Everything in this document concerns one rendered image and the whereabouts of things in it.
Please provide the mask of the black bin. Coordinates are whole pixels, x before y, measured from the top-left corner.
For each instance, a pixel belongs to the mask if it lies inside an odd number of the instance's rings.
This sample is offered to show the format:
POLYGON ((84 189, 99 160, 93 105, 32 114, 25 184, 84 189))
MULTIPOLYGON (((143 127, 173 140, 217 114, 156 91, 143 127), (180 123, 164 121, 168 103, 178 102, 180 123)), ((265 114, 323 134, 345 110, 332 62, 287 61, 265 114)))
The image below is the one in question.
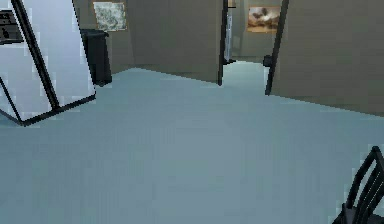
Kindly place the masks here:
POLYGON ((96 29, 80 30, 92 82, 104 86, 112 82, 106 39, 109 34, 96 29))

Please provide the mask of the black chair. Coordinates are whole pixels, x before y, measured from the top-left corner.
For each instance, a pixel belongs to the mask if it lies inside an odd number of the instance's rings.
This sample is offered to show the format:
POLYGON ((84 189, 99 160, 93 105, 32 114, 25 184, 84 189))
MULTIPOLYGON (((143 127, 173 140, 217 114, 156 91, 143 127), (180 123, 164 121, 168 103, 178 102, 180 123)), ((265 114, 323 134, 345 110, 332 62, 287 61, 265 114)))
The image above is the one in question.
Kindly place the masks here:
POLYGON ((384 224, 374 210, 384 198, 384 156, 373 146, 353 179, 347 200, 332 224, 384 224))

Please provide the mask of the white fridge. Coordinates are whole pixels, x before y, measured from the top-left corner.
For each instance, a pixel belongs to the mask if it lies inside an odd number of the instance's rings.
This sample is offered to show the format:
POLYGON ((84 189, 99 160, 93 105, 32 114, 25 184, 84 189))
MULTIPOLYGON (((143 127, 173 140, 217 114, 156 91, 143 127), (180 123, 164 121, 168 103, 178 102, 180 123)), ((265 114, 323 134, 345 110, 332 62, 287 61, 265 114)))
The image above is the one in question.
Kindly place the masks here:
POLYGON ((0 116, 28 126, 95 94, 73 0, 0 0, 0 116))

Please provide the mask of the grey-green framed picture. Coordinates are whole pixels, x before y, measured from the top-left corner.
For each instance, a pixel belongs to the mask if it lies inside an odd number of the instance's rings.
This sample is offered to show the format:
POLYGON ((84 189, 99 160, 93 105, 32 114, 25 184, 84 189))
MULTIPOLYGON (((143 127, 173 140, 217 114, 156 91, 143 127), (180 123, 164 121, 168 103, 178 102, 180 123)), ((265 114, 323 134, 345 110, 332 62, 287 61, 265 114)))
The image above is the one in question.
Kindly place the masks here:
POLYGON ((97 28, 102 31, 121 31, 127 28, 123 2, 94 2, 97 28))

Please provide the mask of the black room door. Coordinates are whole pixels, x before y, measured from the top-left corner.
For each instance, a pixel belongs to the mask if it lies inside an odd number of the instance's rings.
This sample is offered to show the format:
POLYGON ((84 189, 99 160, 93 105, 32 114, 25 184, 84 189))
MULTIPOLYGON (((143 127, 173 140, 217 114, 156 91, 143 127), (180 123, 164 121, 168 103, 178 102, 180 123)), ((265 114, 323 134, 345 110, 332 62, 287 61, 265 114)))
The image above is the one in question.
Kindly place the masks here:
POLYGON ((223 84, 224 66, 234 62, 231 58, 232 42, 232 13, 231 9, 236 7, 236 0, 223 0, 222 21, 221 21, 221 39, 220 56, 217 84, 223 84))

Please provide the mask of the orange-brown framed picture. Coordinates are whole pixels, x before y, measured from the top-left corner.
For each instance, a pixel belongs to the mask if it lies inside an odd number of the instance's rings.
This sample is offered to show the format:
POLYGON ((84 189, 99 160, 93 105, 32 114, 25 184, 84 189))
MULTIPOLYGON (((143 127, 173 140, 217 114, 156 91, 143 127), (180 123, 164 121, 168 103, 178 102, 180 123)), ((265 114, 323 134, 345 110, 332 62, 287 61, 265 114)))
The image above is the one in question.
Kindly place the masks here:
POLYGON ((246 30, 252 33, 275 33, 279 18, 280 8, 277 6, 252 6, 248 12, 246 30))

